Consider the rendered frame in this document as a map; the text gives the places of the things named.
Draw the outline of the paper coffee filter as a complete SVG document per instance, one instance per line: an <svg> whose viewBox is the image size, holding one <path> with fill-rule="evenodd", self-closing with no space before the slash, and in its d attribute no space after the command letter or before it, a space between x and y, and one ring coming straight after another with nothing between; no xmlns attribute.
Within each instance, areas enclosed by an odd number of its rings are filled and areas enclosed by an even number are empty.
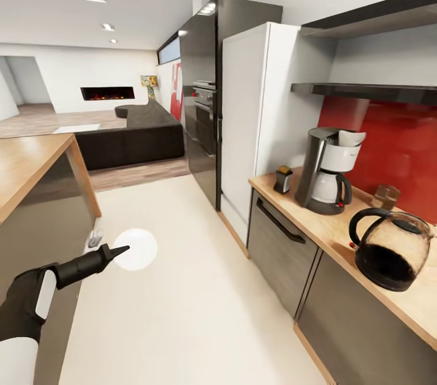
<svg viewBox="0 0 437 385"><path fill-rule="evenodd" d="M356 133L354 131L340 131L338 145L341 147L354 147L365 139L365 133Z"/></svg>

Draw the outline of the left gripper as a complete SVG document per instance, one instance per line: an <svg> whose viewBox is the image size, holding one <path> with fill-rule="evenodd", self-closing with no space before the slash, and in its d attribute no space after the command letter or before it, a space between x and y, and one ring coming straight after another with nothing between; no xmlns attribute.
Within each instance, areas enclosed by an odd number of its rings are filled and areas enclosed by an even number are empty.
<svg viewBox="0 0 437 385"><path fill-rule="evenodd" d="M129 249L130 246L123 246L110 250L107 244L102 244L97 251L75 258L74 263L78 269L78 281L95 273L103 272L113 258Z"/></svg>

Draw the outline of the bottle of coffee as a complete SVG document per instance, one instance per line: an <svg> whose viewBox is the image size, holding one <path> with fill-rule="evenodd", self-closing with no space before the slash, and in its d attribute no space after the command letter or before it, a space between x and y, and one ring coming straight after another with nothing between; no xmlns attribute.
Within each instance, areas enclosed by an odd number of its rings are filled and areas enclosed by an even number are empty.
<svg viewBox="0 0 437 385"><path fill-rule="evenodd" d="M274 185L274 191L280 193L281 195L290 191L289 181L291 175L294 173L290 167L280 166L276 172L276 183Z"/></svg>

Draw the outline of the electric kettle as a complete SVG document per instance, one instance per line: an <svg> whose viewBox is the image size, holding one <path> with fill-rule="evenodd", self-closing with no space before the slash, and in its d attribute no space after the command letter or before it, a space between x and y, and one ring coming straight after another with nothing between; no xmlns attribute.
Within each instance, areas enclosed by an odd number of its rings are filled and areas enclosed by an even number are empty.
<svg viewBox="0 0 437 385"><path fill-rule="evenodd" d="M365 216L380 216L360 240L357 223ZM351 219L349 234L356 249L358 269L383 289L405 292L427 261L430 241L437 238L427 222L411 213L378 207L359 211Z"/></svg>

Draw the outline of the saucer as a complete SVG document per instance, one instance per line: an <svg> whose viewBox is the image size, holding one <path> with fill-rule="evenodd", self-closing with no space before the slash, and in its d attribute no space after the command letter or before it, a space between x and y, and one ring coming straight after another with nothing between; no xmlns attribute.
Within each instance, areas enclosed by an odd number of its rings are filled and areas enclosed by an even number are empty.
<svg viewBox="0 0 437 385"><path fill-rule="evenodd" d="M157 254L157 242L146 229L133 228L122 233L113 243L113 249L130 246L130 249L113 258L125 270L136 271L149 266Z"/></svg>

